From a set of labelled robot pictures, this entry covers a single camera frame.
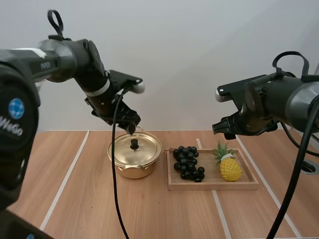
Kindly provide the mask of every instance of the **pineapple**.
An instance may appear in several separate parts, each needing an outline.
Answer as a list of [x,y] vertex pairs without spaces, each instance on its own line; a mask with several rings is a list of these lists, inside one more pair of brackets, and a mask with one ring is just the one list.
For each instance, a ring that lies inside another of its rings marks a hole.
[[227,150],[227,144],[223,148],[221,143],[218,141],[217,147],[218,153],[214,153],[216,156],[216,160],[218,160],[217,164],[220,163],[220,172],[223,178],[229,182],[237,181],[241,175],[241,168],[239,164],[234,160],[233,154],[234,150]]

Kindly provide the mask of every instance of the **black cable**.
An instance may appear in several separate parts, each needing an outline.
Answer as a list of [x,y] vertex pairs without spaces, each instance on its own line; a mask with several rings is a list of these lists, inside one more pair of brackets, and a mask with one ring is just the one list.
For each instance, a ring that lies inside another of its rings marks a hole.
[[298,150],[295,166],[294,166],[293,173],[292,173],[289,185],[288,185],[287,192],[285,194],[283,203],[279,209],[277,217],[274,221],[274,224],[269,231],[267,239],[273,239],[275,237],[277,230],[280,226],[280,223],[282,222],[282,220],[287,212],[289,203],[291,201],[291,198],[293,197],[293,194],[294,194],[294,191],[295,191],[298,179],[299,179],[299,175],[300,175],[301,168],[303,166],[303,161],[305,158],[307,146],[309,144],[311,132],[312,132],[313,126],[315,124],[315,121],[317,119],[318,112],[319,112],[319,102],[316,102],[311,110],[310,116],[309,116],[307,124],[306,124],[306,130],[305,130],[303,138],[301,140],[300,148]]
[[[295,139],[292,137],[292,135],[290,134],[289,130],[287,129],[286,125],[282,122],[280,122],[280,124],[282,125],[282,127],[284,128],[284,131],[286,133],[286,135],[288,136],[288,138],[290,139],[290,141],[294,144],[294,146],[296,146],[297,148],[300,148],[300,145],[295,141]],[[312,156],[316,156],[319,157],[319,153],[315,153],[312,152],[310,150],[306,150],[306,153],[312,155]]]
[[314,134],[311,135],[312,138],[314,138],[319,143],[319,138],[315,136]]
[[115,173],[115,157],[114,157],[114,151],[115,151],[115,128],[116,128],[116,114],[118,111],[118,107],[120,104],[120,101],[123,99],[123,95],[129,91],[130,88],[127,88],[125,90],[123,90],[123,92],[120,94],[118,101],[116,102],[116,106],[114,109],[114,117],[113,117],[113,127],[112,127],[112,174],[113,174],[113,188],[114,188],[114,200],[115,200],[115,207],[116,207],[116,212],[118,214],[118,218],[121,224],[121,228],[123,230],[123,233],[125,235],[126,239],[130,239],[129,235],[127,234],[123,221],[122,221],[122,217],[121,217],[121,212],[120,212],[120,208],[119,208],[119,202],[118,202],[118,189],[116,186],[116,173]]

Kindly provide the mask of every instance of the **black loop handle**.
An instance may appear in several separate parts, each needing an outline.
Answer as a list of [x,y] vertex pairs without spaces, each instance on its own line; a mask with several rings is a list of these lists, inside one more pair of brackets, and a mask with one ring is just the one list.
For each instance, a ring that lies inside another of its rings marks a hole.
[[[56,19],[58,20],[58,25],[55,23],[54,19],[53,19],[53,13],[56,16]],[[61,19],[60,14],[58,13],[57,10],[49,10],[48,11],[48,20],[51,23],[51,26],[53,26],[53,28],[56,30],[56,33],[59,36],[63,37],[62,31],[63,31],[63,22]]]
[[295,56],[301,56],[304,60],[304,66],[303,66],[303,72],[302,75],[306,76],[308,74],[308,70],[309,70],[309,61],[299,52],[297,51],[286,51],[283,52],[281,54],[279,54],[273,61],[273,67],[276,68],[276,75],[275,78],[280,78],[282,77],[282,69],[280,67],[277,67],[277,62],[279,61],[280,58],[282,58],[283,56],[289,56],[289,55],[295,55]]

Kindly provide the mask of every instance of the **text logo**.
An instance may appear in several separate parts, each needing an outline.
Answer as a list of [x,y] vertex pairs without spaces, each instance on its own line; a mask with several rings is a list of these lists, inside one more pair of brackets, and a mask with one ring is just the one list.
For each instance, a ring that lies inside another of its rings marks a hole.
[[0,116],[0,129],[4,129],[9,133],[13,133],[18,136],[21,136],[23,134],[23,129],[20,128],[20,125],[18,123],[12,124],[10,120],[4,118],[3,116]]

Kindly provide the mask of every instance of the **pot handle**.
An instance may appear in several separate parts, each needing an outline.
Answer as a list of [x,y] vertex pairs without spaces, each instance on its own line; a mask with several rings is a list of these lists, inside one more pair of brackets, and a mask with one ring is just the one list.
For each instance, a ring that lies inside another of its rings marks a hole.
[[125,165],[123,167],[118,167],[121,171],[125,171],[129,168],[143,168],[141,165]]
[[136,126],[136,128],[140,128],[140,130],[141,130],[142,132],[144,132],[143,127],[142,127],[142,126],[138,125],[138,126]]

